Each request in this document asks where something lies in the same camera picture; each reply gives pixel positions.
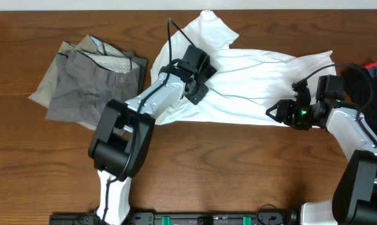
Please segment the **white t-shirt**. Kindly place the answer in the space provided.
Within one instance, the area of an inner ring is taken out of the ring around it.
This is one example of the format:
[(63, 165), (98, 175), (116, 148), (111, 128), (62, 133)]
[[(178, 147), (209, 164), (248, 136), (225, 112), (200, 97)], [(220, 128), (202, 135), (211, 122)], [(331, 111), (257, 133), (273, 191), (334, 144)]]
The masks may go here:
[(332, 51), (295, 57), (259, 49), (231, 49), (238, 38), (212, 11), (202, 11), (161, 49), (150, 70), (153, 81), (170, 58), (182, 58), (190, 43), (204, 50), (217, 69), (206, 85), (205, 98), (197, 105), (182, 98), (156, 120), (157, 125), (175, 121), (213, 122), (275, 126), (266, 115), (281, 99), (294, 98), (291, 85), (309, 76), (308, 88), (316, 95), (318, 78), (334, 75)]

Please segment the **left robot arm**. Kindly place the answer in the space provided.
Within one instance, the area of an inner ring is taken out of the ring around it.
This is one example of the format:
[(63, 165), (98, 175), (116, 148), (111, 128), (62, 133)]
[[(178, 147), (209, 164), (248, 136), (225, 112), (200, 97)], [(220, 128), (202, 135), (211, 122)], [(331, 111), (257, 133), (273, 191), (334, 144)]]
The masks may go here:
[(146, 159), (156, 119), (182, 98), (197, 105), (208, 93), (206, 81), (215, 73), (210, 56), (189, 45), (184, 56), (163, 66), (157, 80), (141, 94), (105, 105), (88, 149), (101, 182), (96, 224), (125, 222), (131, 180)]

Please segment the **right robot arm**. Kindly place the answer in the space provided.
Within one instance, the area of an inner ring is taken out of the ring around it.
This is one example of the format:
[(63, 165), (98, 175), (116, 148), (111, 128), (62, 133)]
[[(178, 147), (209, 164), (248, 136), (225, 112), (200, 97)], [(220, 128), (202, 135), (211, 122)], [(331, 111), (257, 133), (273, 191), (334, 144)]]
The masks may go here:
[(319, 77), (314, 104), (307, 85), (306, 80), (294, 83), (294, 99), (278, 101), (266, 115), (298, 130), (324, 128), (337, 140), (348, 165), (333, 198), (304, 203), (291, 223), (377, 225), (377, 135), (357, 106), (344, 100), (343, 78)]

